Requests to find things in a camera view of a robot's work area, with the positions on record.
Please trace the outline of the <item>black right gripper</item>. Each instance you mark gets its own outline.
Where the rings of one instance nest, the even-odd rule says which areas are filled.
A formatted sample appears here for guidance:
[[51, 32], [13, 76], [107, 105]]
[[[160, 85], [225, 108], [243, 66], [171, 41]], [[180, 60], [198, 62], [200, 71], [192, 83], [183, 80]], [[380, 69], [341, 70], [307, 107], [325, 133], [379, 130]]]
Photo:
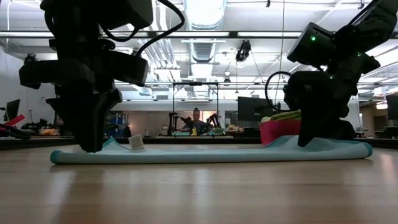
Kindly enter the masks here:
[[[311, 22], [303, 30], [287, 59], [314, 67], [297, 71], [284, 86], [284, 101], [302, 112], [298, 146], [313, 138], [353, 140], [356, 131], [349, 121], [348, 101], [358, 93], [358, 27], [352, 24], [337, 32]], [[326, 118], [315, 117], [321, 111]]]

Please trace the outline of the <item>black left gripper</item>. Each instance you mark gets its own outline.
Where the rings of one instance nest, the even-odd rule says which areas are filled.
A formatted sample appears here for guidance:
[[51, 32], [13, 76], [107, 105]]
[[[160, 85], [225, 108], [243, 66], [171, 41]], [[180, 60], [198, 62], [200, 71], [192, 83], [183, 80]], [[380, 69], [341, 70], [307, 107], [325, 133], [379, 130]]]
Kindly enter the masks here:
[[[115, 51], [115, 44], [107, 39], [92, 43], [50, 39], [49, 46], [57, 52], [57, 59], [27, 59], [19, 69], [20, 84], [32, 89], [43, 83], [58, 86], [60, 97], [49, 98], [46, 103], [85, 152], [98, 152], [103, 147], [107, 114], [122, 102], [114, 82], [143, 86], [149, 63], [140, 56]], [[88, 98], [95, 101], [93, 127]], [[92, 134], [87, 133], [91, 127]]]

